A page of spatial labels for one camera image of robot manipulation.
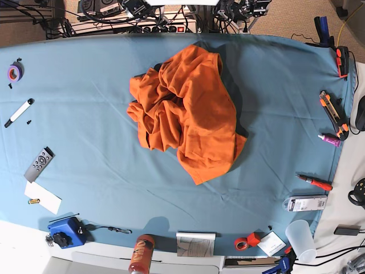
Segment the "red tape roll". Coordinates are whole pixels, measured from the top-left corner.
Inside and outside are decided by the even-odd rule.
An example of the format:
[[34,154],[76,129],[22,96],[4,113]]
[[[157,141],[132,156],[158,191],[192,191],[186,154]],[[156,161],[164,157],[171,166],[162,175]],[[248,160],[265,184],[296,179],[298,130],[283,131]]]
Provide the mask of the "red tape roll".
[[247,238],[239,237],[234,241],[234,247],[236,251],[244,251],[249,248],[249,243]]

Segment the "red screwdriver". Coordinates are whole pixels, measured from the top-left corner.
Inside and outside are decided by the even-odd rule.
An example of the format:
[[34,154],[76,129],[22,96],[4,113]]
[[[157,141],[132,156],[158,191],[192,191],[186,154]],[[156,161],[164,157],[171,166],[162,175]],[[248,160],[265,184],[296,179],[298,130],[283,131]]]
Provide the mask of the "red screwdriver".
[[296,177],[313,186],[319,187],[325,191],[331,191],[333,189],[332,185],[329,182],[319,180],[314,177],[310,177],[310,176],[306,176],[306,175],[302,175],[302,174],[296,174]]

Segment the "blue box with knob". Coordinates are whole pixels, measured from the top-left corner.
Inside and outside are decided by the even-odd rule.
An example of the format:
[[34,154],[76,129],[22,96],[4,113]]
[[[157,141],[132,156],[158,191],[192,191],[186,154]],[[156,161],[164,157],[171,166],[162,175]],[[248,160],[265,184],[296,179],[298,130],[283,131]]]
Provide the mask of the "blue box with knob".
[[53,242],[61,249],[82,246],[87,241],[84,225],[76,217],[55,221],[47,228]]

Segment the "small red cube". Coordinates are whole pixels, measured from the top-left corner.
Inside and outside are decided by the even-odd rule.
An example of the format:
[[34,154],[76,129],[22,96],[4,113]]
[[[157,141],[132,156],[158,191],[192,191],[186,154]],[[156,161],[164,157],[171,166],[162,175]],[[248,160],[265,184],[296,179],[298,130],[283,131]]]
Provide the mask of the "small red cube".
[[256,247],[261,242],[261,238],[258,233],[253,232],[247,237],[247,242],[251,247]]

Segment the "blue table cloth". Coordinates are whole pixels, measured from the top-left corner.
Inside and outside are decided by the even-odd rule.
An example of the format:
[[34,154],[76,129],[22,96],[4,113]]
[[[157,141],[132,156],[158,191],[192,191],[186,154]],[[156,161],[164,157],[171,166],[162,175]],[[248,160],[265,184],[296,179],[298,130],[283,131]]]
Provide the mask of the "blue table cloth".
[[[232,169],[200,185],[176,150],[142,148],[127,114],[129,80],[192,44],[220,54],[238,131],[248,135]],[[14,62],[23,77],[11,83]],[[319,212],[287,212],[282,203],[321,192],[298,173],[333,180],[341,150],[318,138],[333,131],[319,93],[349,113],[355,86],[354,66],[341,79],[333,50],[265,35],[97,35],[2,48],[1,123],[35,102],[1,128],[1,220],[47,229],[54,215],[28,204],[24,174],[49,147],[55,156],[37,183],[61,198],[58,213],[132,230],[95,231],[98,243],[132,247],[148,233],[174,252],[176,232],[214,232],[214,254],[237,255],[235,239],[253,231],[284,239],[295,219],[315,230]]]

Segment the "blue bar clamp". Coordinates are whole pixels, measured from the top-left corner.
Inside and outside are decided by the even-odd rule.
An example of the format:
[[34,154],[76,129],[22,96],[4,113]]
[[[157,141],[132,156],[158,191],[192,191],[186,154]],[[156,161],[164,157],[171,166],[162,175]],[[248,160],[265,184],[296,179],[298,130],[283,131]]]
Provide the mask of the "blue bar clamp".
[[322,47],[334,48],[334,37],[330,36],[327,17],[315,17],[314,23],[319,37],[319,45]]

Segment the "purple glue tube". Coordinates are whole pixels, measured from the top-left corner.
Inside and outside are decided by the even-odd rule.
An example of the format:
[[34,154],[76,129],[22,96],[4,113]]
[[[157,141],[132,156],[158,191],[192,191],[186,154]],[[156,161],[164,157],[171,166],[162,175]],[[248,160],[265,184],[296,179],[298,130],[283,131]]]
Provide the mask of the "purple glue tube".
[[318,137],[319,137],[322,141],[324,141],[324,142],[326,142],[326,143],[330,143],[330,144],[332,144],[332,145],[333,145],[333,146],[335,146],[335,147],[339,147],[339,146],[340,146],[340,144],[341,144],[341,140],[340,140],[340,139],[335,138],[335,137],[332,137],[332,136],[330,136],[330,135],[323,134],[323,135],[318,135]]

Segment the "white marker pen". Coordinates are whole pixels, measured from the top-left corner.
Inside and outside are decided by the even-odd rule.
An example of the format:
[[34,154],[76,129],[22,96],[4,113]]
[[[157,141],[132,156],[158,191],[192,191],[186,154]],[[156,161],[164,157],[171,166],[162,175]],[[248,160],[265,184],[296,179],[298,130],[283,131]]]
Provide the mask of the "white marker pen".
[[24,104],[21,105],[20,108],[17,109],[16,112],[13,113],[5,123],[5,128],[8,128],[14,121],[16,121],[34,102],[35,100],[33,98],[29,98],[27,101],[25,101]]

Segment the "yellow AA battery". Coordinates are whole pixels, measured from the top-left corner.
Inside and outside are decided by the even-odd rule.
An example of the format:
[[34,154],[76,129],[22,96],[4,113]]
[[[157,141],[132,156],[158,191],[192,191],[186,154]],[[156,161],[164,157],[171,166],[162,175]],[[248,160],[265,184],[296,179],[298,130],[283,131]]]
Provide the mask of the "yellow AA battery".
[[40,200],[39,199],[30,199],[28,201],[28,204],[39,204],[40,203]]

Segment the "white card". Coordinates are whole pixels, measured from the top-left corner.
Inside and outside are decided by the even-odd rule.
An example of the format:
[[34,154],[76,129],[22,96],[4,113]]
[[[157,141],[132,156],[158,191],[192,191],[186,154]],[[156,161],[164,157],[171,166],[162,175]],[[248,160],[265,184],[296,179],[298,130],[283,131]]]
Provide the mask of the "white card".
[[285,248],[285,246],[285,242],[274,231],[268,233],[258,243],[258,247],[268,257],[273,257],[277,252]]

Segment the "orange t-shirt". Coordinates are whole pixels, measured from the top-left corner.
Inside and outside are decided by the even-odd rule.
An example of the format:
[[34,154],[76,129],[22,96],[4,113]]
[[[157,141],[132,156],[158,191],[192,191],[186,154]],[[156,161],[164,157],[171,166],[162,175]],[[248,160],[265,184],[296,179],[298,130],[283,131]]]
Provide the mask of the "orange t-shirt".
[[218,53],[190,45],[129,82],[127,114],[137,123],[140,145],[176,149],[198,185],[227,173],[246,143],[236,131],[237,110],[222,67]]

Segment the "orange black clamp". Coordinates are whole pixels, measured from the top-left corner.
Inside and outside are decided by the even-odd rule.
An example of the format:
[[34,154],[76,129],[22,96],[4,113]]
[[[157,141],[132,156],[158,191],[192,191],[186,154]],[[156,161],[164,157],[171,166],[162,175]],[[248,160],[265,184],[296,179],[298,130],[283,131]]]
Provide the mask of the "orange black clamp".
[[336,48],[336,63],[339,77],[347,80],[350,64],[350,53],[348,47],[338,46]]

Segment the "translucent plastic cup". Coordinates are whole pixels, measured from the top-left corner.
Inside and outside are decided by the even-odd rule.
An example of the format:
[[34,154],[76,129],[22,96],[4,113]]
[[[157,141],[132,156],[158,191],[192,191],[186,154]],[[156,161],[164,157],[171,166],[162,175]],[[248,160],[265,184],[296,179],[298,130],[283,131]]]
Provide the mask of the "translucent plastic cup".
[[316,258],[317,250],[306,220],[296,220],[290,223],[285,235],[300,263],[309,264]]

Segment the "white paper sheet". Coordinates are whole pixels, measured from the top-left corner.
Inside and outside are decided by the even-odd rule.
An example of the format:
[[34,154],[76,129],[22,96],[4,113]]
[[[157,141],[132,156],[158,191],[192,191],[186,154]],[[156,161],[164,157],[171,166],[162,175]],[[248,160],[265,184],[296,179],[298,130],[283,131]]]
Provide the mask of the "white paper sheet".
[[29,198],[29,200],[39,199],[39,204],[55,215],[58,213],[62,202],[61,198],[46,190],[36,182],[26,183],[25,195]]

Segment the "purple tape roll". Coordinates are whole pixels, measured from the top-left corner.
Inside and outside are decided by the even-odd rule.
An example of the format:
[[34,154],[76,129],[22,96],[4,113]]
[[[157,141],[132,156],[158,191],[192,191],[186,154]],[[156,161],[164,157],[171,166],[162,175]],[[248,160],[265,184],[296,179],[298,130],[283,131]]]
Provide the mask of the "purple tape roll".
[[7,71],[8,80],[11,83],[18,82],[23,77],[23,67],[19,62],[14,62]]

